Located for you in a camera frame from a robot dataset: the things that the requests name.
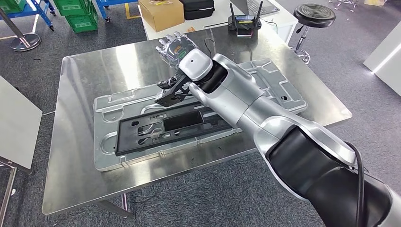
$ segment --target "stainless steel tabletop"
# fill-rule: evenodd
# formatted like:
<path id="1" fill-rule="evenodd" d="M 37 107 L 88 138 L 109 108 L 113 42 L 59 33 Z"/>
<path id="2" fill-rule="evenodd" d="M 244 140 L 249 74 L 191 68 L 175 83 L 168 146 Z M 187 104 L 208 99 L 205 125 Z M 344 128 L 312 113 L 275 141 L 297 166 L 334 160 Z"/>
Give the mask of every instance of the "stainless steel tabletop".
<path id="1" fill-rule="evenodd" d="M 352 117 L 344 104 L 266 26 L 258 38 L 237 38 L 225 26 L 189 33 L 205 53 L 205 38 L 216 41 L 212 52 L 236 63 L 270 58 L 308 102 L 300 115 L 325 126 Z M 255 151 L 243 133 L 191 149 L 99 172 L 93 157 L 93 101 L 98 96 L 154 84 L 173 75 L 155 50 L 157 40 L 65 57 L 54 118 L 44 214 L 67 211 L 130 192 L 169 177 Z"/>

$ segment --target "stool base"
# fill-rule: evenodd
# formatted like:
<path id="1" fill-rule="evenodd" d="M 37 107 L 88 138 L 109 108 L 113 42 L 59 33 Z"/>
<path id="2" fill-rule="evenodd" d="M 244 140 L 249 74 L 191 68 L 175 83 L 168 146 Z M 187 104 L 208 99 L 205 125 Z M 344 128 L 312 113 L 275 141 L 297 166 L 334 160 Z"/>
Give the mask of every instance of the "stool base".
<path id="1" fill-rule="evenodd" d="M 335 10 L 339 9 L 339 6 L 341 5 L 341 3 L 344 4 L 351 4 L 352 5 L 352 9 L 350 9 L 351 12 L 355 11 L 355 7 L 357 6 L 359 0 L 337 0 L 339 3 L 337 4 L 336 7 L 334 7 Z"/>
<path id="2" fill-rule="evenodd" d="M 10 47 L 17 52 L 23 52 L 23 51 L 29 51 L 34 49 L 35 47 L 37 47 L 40 42 L 41 39 L 40 37 L 35 34 L 35 33 L 28 33 L 24 35 L 24 38 L 26 40 L 26 42 L 28 43 L 28 47 L 19 39 L 19 38 L 15 38 L 12 42 Z"/>
<path id="3" fill-rule="evenodd" d="M 305 65 L 309 64 L 311 61 L 311 56 L 308 54 L 308 52 L 302 49 L 296 50 L 295 47 L 290 47 L 290 49 L 295 50 L 294 53 L 305 63 Z"/>

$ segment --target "blue shelf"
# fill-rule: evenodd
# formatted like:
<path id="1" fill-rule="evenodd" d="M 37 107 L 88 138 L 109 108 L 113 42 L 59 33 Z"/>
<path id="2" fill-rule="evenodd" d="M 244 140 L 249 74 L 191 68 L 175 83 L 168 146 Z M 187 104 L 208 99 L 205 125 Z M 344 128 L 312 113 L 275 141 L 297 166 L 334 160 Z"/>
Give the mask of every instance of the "blue shelf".
<path id="1" fill-rule="evenodd" d="M 99 8 L 100 13 L 102 14 L 103 19 L 107 22 L 110 21 L 110 18 L 107 16 L 106 11 L 103 7 L 118 5 L 130 2 L 137 2 L 138 0 L 96 0 L 97 7 Z"/>
<path id="2" fill-rule="evenodd" d="M 32 9 L 31 6 L 27 3 L 27 4 L 24 6 L 24 10 L 23 10 L 22 12 L 19 12 L 19 13 L 10 13 L 10 14 L 7 14 L 7 16 L 8 16 L 9 18 L 17 18 L 17 17 L 28 17 L 28 16 L 32 16 L 32 15 L 39 14 L 39 15 L 43 18 L 43 20 L 46 22 L 46 24 L 50 27 L 50 29 L 51 29 L 51 30 L 54 30 L 52 22 L 50 21 L 50 19 L 49 19 L 49 18 L 47 17 L 47 15 L 46 15 L 48 9 L 50 9 L 50 12 L 51 12 L 54 16 L 56 15 L 56 14 L 55 14 L 55 11 L 54 11 L 54 7 L 53 7 L 53 5 L 49 2 L 49 0 L 40 0 L 39 3 L 37 3 L 36 0 L 28 0 L 28 1 L 31 1 L 31 3 L 36 7 L 36 10 Z M 44 8 L 42 8 L 42 7 L 40 6 L 40 3 L 41 3 L 42 1 L 45 2 Z"/>
<path id="3" fill-rule="evenodd" d="M 47 8 L 49 8 L 49 3 L 46 3 L 44 7 L 44 12 L 47 13 Z M 31 6 L 27 3 L 24 7 L 24 10 L 19 13 L 10 13 L 7 14 L 9 18 L 17 18 L 17 17 L 27 17 L 27 16 L 32 16 L 38 14 L 38 10 L 33 10 Z"/>

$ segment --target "white table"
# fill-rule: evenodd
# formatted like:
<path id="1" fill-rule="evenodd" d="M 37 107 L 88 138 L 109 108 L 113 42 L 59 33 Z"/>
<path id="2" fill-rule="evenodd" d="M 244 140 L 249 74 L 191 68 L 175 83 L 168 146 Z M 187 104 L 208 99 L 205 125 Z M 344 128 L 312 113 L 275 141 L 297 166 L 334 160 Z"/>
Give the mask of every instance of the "white table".
<path id="1" fill-rule="evenodd" d="M 273 3 L 277 8 L 280 9 L 279 12 L 273 14 L 267 14 L 261 16 L 263 20 L 273 21 L 278 26 L 278 35 L 279 37 L 288 44 L 292 33 L 294 32 L 295 26 L 298 23 L 298 19 L 296 19 L 292 13 L 288 12 L 285 8 L 279 5 L 275 0 L 269 0 Z M 227 22 L 228 17 L 231 15 L 229 0 L 214 0 L 214 8 L 215 11 L 211 17 L 201 18 L 197 20 L 186 20 L 184 23 L 176 25 L 174 27 L 168 28 L 166 30 L 156 32 L 142 17 L 143 27 L 145 28 L 146 38 L 148 40 L 159 39 L 165 37 L 168 34 L 172 34 L 177 31 L 180 33 L 187 33 L 191 27 L 196 31 L 204 30 L 207 28 L 213 28 L 218 26 L 225 26 L 227 24 L 215 25 L 222 22 Z M 235 4 L 233 4 L 234 13 L 237 15 L 243 15 Z M 268 26 L 274 31 L 276 31 L 274 24 L 268 24 L 262 21 L 262 26 Z"/>
<path id="2" fill-rule="evenodd" d="M 11 167 L 0 209 L 0 227 L 6 215 L 17 169 L 32 173 L 42 111 L 0 76 L 0 164 Z"/>

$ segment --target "black stool seat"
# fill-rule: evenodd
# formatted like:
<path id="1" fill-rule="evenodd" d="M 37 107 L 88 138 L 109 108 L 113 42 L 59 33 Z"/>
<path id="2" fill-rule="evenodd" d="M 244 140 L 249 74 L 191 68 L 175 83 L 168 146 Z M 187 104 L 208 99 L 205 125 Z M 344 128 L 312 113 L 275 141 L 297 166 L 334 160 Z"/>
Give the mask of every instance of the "black stool seat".
<path id="1" fill-rule="evenodd" d="M 309 27 L 328 27 L 336 19 L 333 10 L 318 4 L 303 4 L 294 10 L 294 16 L 298 21 Z"/>

